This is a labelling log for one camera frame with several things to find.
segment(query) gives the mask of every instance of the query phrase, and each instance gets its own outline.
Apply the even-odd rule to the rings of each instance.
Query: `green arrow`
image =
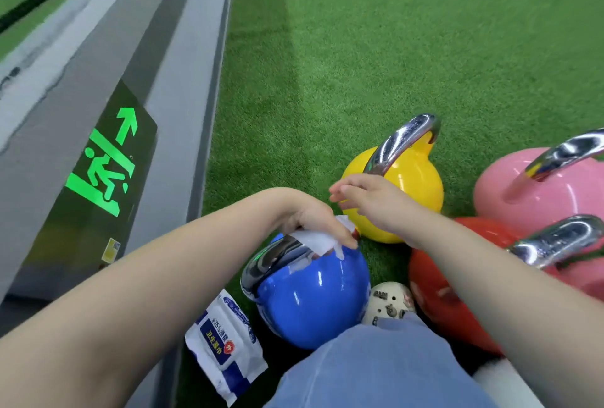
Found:
[[[117,113],[118,119],[124,119],[121,123],[120,130],[115,137],[115,140],[120,146],[124,145],[126,135],[128,131],[132,129],[132,136],[136,135],[138,129],[137,115],[134,112],[134,108],[120,108],[120,112]]]

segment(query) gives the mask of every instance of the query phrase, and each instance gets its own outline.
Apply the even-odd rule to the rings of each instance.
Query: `red logo on package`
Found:
[[[232,341],[228,341],[225,343],[225,354],[230,354],[235,350],[235,344]]]

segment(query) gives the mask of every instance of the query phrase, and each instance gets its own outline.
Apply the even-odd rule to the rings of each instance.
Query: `white ball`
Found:
[[[400,282],[382,282],[370,295],[363,324],[372,325],[376,317],[402,318],[402,312],[415,312],[411,291]]]
[[[544,408],[508,359],[481,366],[474,380],[499,408]]]

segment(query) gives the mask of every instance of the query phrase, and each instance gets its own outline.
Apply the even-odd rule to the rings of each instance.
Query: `chrome handle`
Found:
[[[277,270],[302,258],[311,256],[313,251],[300,243],[293,236],[285,235],[282,239],[269,244],[258,252],[245,266],[241,273],[241,290],[247,298],[255,300],[258,286]]]
[[[591,130],[543,152],[525,168],[524,173],[537,182],[543,182],[556,171],[603,152],[604,128]]]
[[[604,236],[604,222],[590,214],[568,217],[518,240],[507,250],[526,264],[545,268],[595,244]]]
[[[373,153],[363,173],[385,175],[397,158],[428,132],[429,144],[434,144],[440,133],[440,119],[434,114],[420,114],[396,130]]]

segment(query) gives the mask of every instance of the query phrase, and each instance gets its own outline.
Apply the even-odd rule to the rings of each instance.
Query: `person's right hand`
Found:
[[[433,213],[375,174],[351,174],[329,187],[329,192],[329,200],[338,203],[341,209],[358,208],[358,213],[377,228],[394,233],[407,243],[414,239],[418,220],[429,220]]]

